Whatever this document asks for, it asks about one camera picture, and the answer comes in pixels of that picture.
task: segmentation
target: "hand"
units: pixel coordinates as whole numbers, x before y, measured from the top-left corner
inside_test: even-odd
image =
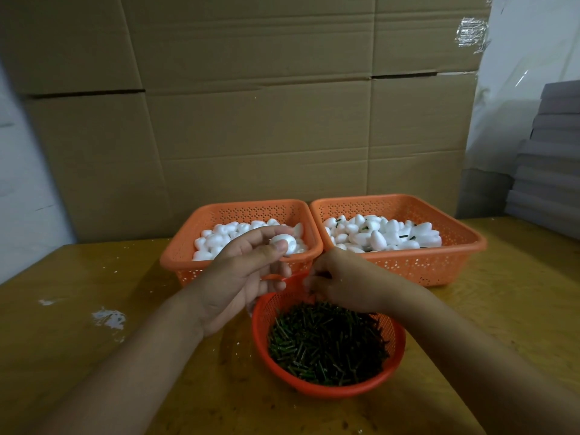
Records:
[[[417,285],[356,253],[335,247],[315,261],[304,286],[318,299],[349,310],[395,317],[402,292]]]
[[[269,244],[269,241],[276,235],[293,233],[287,226],[250,230],[226,245],[186,288],[195,296],[204,336],[217,332],[258,296],[284,290],[285,282],[261,278],[272,273],[283,278],[292,274],[288,264],[279,261],[288,243]]]

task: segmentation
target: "left forearm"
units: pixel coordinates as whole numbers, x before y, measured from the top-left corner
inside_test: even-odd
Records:
[[[188,291],[164,302],[34,433],[144,433],[203,338],[196,307]]]

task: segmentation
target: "fingernail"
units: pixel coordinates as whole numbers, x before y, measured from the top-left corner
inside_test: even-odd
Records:
[[[274,247],[276,247],[276,250],[278,250],[279,252],[285,252],[286,250],[288,250],[288,241],[286,240],[277,241],[274,243]]]

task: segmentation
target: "wooden table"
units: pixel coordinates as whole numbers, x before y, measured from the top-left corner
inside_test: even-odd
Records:
[[[457,282],[433,291],[580,390],[580,244],[509,217],[467,224],[487,237],[488,251],[473,256]],[[65,246],[0,287],[2,433],[46,414],[179,290],[158,264],[167,243]],[[124,314],[123,328],[96,321],[92,314],[102,308]],[[266,370],[242,312],[201,343],[149,433],[466,435],[482,429],[410,337],[401,367],[380,388],[321,401]]]

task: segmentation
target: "stack of white boxes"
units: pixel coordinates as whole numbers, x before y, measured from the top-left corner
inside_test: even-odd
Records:
[[[580,80],[547,84],[506,212],[580,239]]]

